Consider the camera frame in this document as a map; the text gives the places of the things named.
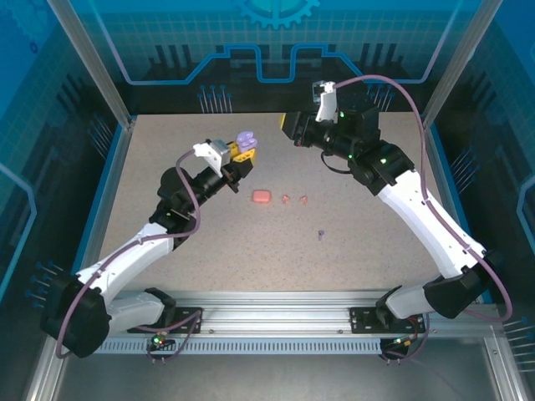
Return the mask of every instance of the small pink object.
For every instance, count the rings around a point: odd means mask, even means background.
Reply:
[[[255,203],[269,203],[271,201],[271,191],[254,190],[252,192],[252,201]]]

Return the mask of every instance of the speckled work surface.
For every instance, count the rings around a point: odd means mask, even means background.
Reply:
[[[158,202],[161,174],[205,138],[252,130],[257,165],[235,195],[225,188],[201,208],[201,229],[126,289],[316,291],[390,288],[436,276],[434,262],[404,222],[351,176],[327,170],[317,149],[295,148],[278,129],[280,114],[141,115],[105,234],[102,256],[130,239]],[[385,140],[420,168],[414,116],[382,114]],[[344,163],[328,162],[340,169]],[[438,197],[429,171],[428,186]],[[184,167],[196,175],[202,160]],[[251,202],[268,189],[268,205]],[[283,195],[290,202],[283,205]],[[299,197],[306,195],[303,206]],[[324,230],[318,241],[318,230]]]

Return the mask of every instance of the robotic arm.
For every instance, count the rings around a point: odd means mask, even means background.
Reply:
[[[422,196],[420,175],[414,163],[397,146],[380,138],[378,110],[365,98],[340,108],[334,83],[314,85],[318,113],[285,114],[281,130],[296,146],[315,146],[325,155],[347,160],[348,172],[390,206],[416,234],[433,257],[439,277],[414,287],[397,287],[376,304],[376,315],[385,328],[409,316],[438,312],[454,318],[476,300],[491,278],[476,258],[452,237],[425,201],[468,246],[494,265],[493,254],[466,234],[429,192]]]
[[[456,317],[488,288],[492,279],[436,219],[426,202],[431,202],[447,225],[490,266],[496,264],[495,255],[470,238],[431,193],[427,191],[422,196],[420,175],[412,161],[400,148],[380,138],[379,113],[373,104],[363,97],[352,99],[348,107],[340,108],[332,82],[315,85],[313,94],[319,104],[318,111],[285,114],[282,131],[296,146],[316,146],[324,155],[347,160],[347,172],[404,220],[431,254],[440,273],[432,282],[397,287],[386,293],[376,303],[374,323],[377,322],[382,332],[394,332],[400,322],[421,313],[438,312],[444,317]],[[248,175],[255,160],[256,140],[247,137],[245,142],[245,148],[236,142],[225,144],[220,140],[193,146],[195,155],[203,157],[209,167],[195,178],[181,171],[199,206],[225,186],[237,192],[239,180]],[[128,250],[119,256],[108,256],[115,259],[105,271],[100,269],[108,258],[77,276],[56,277],[50,286],[41,328],[57,339],[73,300],[93,280],[79,299],[64,336],[64,346],[78,357],[93,353],[115,332],[139,325],[168,327],[180,320],[175,301],[155,288],[137,297],[115,299],[126,283],[180,246],[196,225],[190,194],[175,168],[161,177],[158,196],[160,202],[149,222],[121,248],[126,246]],[[177,237],[177,233],[186,236]]]
[[[205,159],[206,167],[195,178],[181,169],[201,206],[225,186],[238,192],[238,183],[245,178],[255,162],[256,140],[247,133],[245,141],[210,141],[193,146],[195,155]],[[57,276],[51,283],[44,306],[41,328],[58,339],[66,313],[95,273],[98,274],[89,289],[80,298],[70,318],[63,345],[80,358],[93,353],[102,342],[116,332],[140,325],[167,327],[176,320],[175,301],[164,292],[149,288],[137,297],[115,299],[119,291],[151,263],[168,255],[188,236],[196,220],[194,205],[176,168],[167,170],[160,179],[160,202],[149,222],[121,248],[76,276]],[[102,272],[103,264],[115,258]]]

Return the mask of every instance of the cable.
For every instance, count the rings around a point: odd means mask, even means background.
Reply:
[[[418,355],[421,352],[421,350],[424,349],[425,343],[427,343],[427,339],[429,338],[429,331],[431,330],[430,323],[431,323],[431,320],[430,320],[430,317],[429,317],[429,313],[426,313],[425,314],[425,334],[424,334],[424,337],[422,338],[422,340],[420,342],[420,345],[418,346],[418,348],[413,353],[411,353],[408,356],[405,356],[402,353],[397,353],[396,351],[386,351],[385,353],[389,353],[390,355],[394,355],[394,356],[398,357],[398,360],[400,362],[405,362],[405,361],[413,362],[413,363],[416,363],[416,364],[420,365],[423,368],[426,368],[426,369],[432,371],[436,376],[441,378],[442,381],[445,384],[447,384],[447,386],[449,388],[451,388],[459,397],[461,397],[462,399],[465,399],[464,394],[462,394],[459,390],[457,390],[455,388],[455,386],[453,384],[451,384],[450,381],[447,380],[439,371],[437,371],[431,365],[428,365],[427,363],[423,363],[423,362],[415,359],[416,355]],[[384,353],[381,354],[380,357],[383,360],[385,360],[386,362],[389,361],[389,358]]]
[[[409,92],[406,91],[405,88],[403,88],[400,84],[395,82],[393,79],[390,79],[388,77],[385,77],[383,75],[376,75],[376,74],[370,74],[370,75],[362,75],[359,77],[354,77],[351,79],[347,79],[342,82],[338,82],[334,88],[339,89],[343,88],[346,85],[353,84],[355,82],[364,81],[366,79],[377,79],[379,81],[386,82],[387,84],[392,85],[394,88],[398,89],[401,94],[407,99],[407,102],[409,102],[409,106],[412,109],[415,118],[416,123],[418,124],[418,130],[420,131],[420,142],[421,142],[421,149],[420,149],[420,160],[421,160],[421,166],[420,166],[420,188],[421,188],[421,194],[423,197],[423,201],[433,214],[435,218],[442,224],[442,226],[455,238],[455,240],[465,249],[471,256],[473,256],[477,262],[485,269],[487,274],[491,277],[491,279],[494,281],[498,289],[500,290],[500,293],[502,294],[503,300],[506,305],[506,313],[503,317],[490,317],[481,315],[480,313],[465,310],[465,313],[468,313],[469,315],[472,315],[474,317],[478,317],[483,320],[487,320],[490,322],[505,322],[509,320],[512,316],[512,302],[511,297],[509,297],[509,293],[507,292],[507,289],[503,285],[502,280],[500,280],[500,277],[492,270],[492,268],[489,266],[489,264],[480,257],[474,250],[470,248],[470,246],[462,239],[461,236],[459,236],[453,228],[450,227],[450,225],[442,218],[440,213],[435,209],[435,207],[431,204],[429,198],[426,198],[427,194],[427,185],[425,184],[425,129],[424,125],[421,121],[420,112],[418,111],[418,108],[416,107],[415,101],[410,97]]]
[[[196,311],[195,313],[191,314],[190,316],[188,316],[184,320],[182,320],[180,322],[177,322],[177,323],[174,323],[173,325],[167,327],[165,330],[161,329],[161,328],[151,328],[151,327],[146,327],[146,326],[138,326],[137,328],[139,328],[140,330],[144,330],[146,332],[170,331],[170,330],[174,330],[177,327],[184,326],[191,319],[195,318],[195,321],[192,323],[190,329],[187,332],[186,338],[184,338],[184,341],[182,342],[180,347],[175,351],[175,353],[173,353],[172,355],[170,355],[168,357],[162,357],[161,358],[162,362],[171,361],[172,359],[175,359],[176,357],[178,357],[180,355],[180,353],[182,352],[182,350],[184,349],[184,347],[186,346],[186,343],[188,342],[188,340],[190,339],[191,334],[193,333],[193,330],[195,330],[195,326],[199,322],[199,317],[200,316],[201,316],[201,311]],[[150,349],[147,349],[147,358],[152,360],[152,362],[159,360],[158,358],[154,358],[152,356],[152,354],[150,353]]]
[[[330,165],[327,164],[327,162],[325,161],[325,156],[332,156],[328,153],[325,152],[325,150],[323,152],[321,152],[321,155],[319,157],[321,157],[321,161],[323,161],[324,165],[331,171],[333,171],[334,173],[336,174],[351,174],[351,170],[338,170],[338,169],[335,169],[334,167],[331,167]]]
[[[396,357],[398,357],[398,359],[400,361],[406,361],[407,358],[403,358],[403,354],[402,353],[397,353],[395,351],[387,351],[386,353],[389,353],[391,355],[394,355]],[[385,355],[380,355],[383,360],[385,361],[388,361],[389,359],[385,356]],[[413,363],[416,363],[417,365],[420,365],[421,367],[427,369],[427,370],[430,370],[431,372],[433,372],[436,376],[438,376],[449,388],[451,388],[451,390],[457,394],[461,399],[467,399],[465,397],[465,395],[460,391],[458,390],[442,373],[440,373],[438,370],[436,370],[433,366],[431,366],[430,364],[428,363],[423,363],[421,361],[419,361],[418,359],[412,359]]]
[[[191,236],[199,230],[199,225],[201,224],[201,208],[199,207],[199,202],[197,201],[197,198],[195,196],[195,193],[193,192],[193,189],[191,188],[190,184],[187,182],[187,179],[181,170],[181,162],[184,161],[184,159],[194,154],[195,154],[195,151],[190,150],[186,152],[184,155],[182,155],[181,157],[179,157],[178,160],[176,161],[176,173],[181,179],[182,184],[184,185],[184,188],[186,188],[186,192],[190,196],[191,203],[193,204],[193,207],[195,209],[196,221],[195,221],[195,225],[193,226],[193,228],[187,232],[179,232],[176,234],[159,234],[156,236],[145,236],[143,238],[140,238],[138,241],[132,241],[126,244],[119,250],[112,253],[111,256],[108,257],[105,260],[105,262],[99,267],[99,269],[97,269],[93,273],[91,278],[84,284],[84,286],[78,292],[78,294],[76,294],[76,297],[74,297],[74,300],[70,304],[69,309],[67,310],[67,313],[65,313],[65,318],[63,322],[61,323],[61,328],[59,329],[59,334],[58,334],[58,341],[56,343],[56,350],[55,350],[56,357],[60,359],[64,359],[71,354],[70,351],[68,351],[67,353],[61,352],[61,347],[63,346],[63,343],[64,343],[65,333],[67,332],[67,326],[69,325],[70,319],[73,316],[74,310],[79,305],[80,300],[82,299],[84,294],[88,291],[91,284],[93,284],[100,277],[101,273],[103,273],[108,268],[108,266],[111,264],[112,261],[117,259],[119,256],[121,256],[123,253],[125,253],[129,249],[132,249],[134,246],[142,246],[145,241],[155,241],[155,240],[162,240],[166,238],[183,238],[185,236]],[[163,328],[160,328],[159,330],[166,331],[166,330],[169,330],[169,328],[163,327]]]
[[[409,317],[407,318],[407,320],[408,320],[409,322],[411,322],[412,325],[414,326],[414,328],[415,328],[415,340],[417,340],[417,339],[418,339],[418,320],[415,319],[415,318],[412,317],[412,316],[409,316]]]

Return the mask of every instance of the gear logo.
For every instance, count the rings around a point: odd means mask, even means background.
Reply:
[[[292,23],[301,23],[303,16],[312,15],[312,7],[319,6],[319,0],[234,0],[234,3],[243,17],[251,19],[251,23],[273,29],[281,26],[290,28]]]
[[[11,13],[18,27],[32,42],[46,32],[48,14],[45,0],[1,0],[0,4]]]

